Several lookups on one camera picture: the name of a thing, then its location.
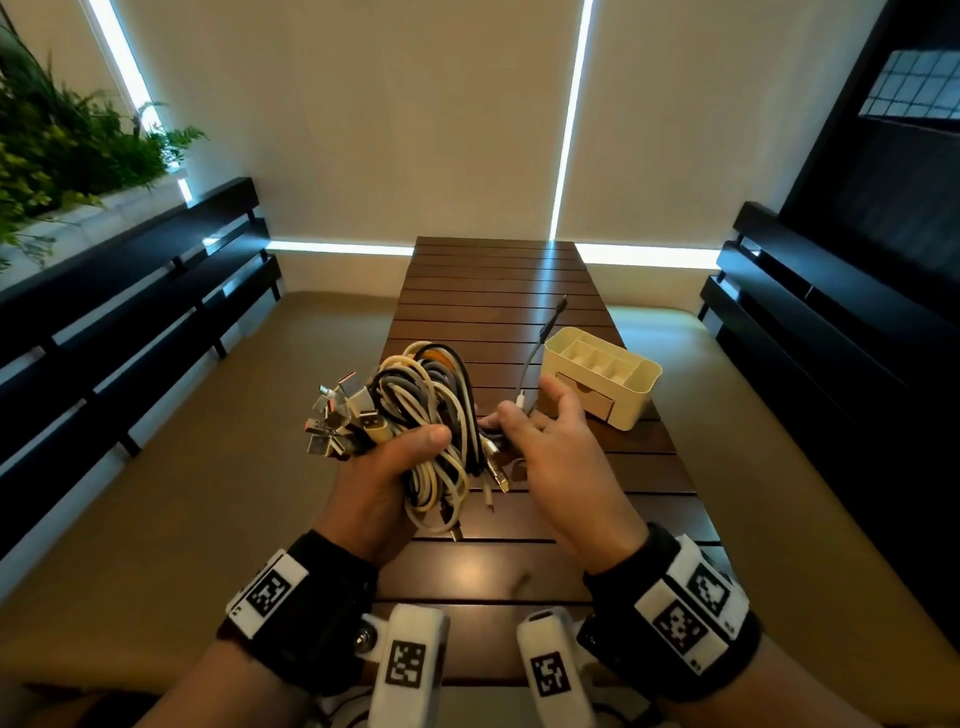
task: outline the green plant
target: green plant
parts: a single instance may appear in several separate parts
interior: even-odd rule
[[[0,27],[0,250],[21,248],[42,266],[54,240],[22,229],[55,210],[100,205],[101,197],[150,187],[205,138],[195,127],[145,130],[108,95],[57,88],[20,39]],[[0,253],[0,271],[9,263]]]

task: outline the planter box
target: planter box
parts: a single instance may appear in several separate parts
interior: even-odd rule
[[[162,212],[183,203],[178,182],[186,177],[183,170],[162,177],[152,189],[134,187],[115,192],[104,198],[104,207],[82,205],[65,212],[53,212],[51,217],[62,222],[37,222],[24,228],[31,235],[49,235],[57,238],[53,255],[47,258],[49,269],[94,245],[110,240],[114,235],[146,222]],[[0,290],[35,276],[40,267],[26,257],[19,248],[0,245],[0,255],[11,264],[0,273]]]

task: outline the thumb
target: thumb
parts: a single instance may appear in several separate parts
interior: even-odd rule
[[[387,477],[396,477],[439,455],[450,444],[446,425],[428,425],[388,440],[373,449],[377,468]]]
[[[500,429],[510,442],[526,455],[527,448],[540,437],[540,431],[530,422],[530,418],[523,414],[523,410],[511,401],[502,401],[498,404],[496,414],[500,421]]]

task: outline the wristband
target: wristband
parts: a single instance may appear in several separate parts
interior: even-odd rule
[[[656,523],[633,556],[584,582],[594,615],[578,641],[649,699],[700,700],[756,654],[762,629],[743,590]]]
[[[310,694],[339,694],[360,679],[354,638],[376,577],[373,565],[308,531],[230,600],[217,639]]]

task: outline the beige desk organizer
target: beige desk organizer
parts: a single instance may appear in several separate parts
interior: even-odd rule
[[[572,387],[591,415],[629,430],[663,368],[586,331],[564,327],[546,341],[542,373]]]

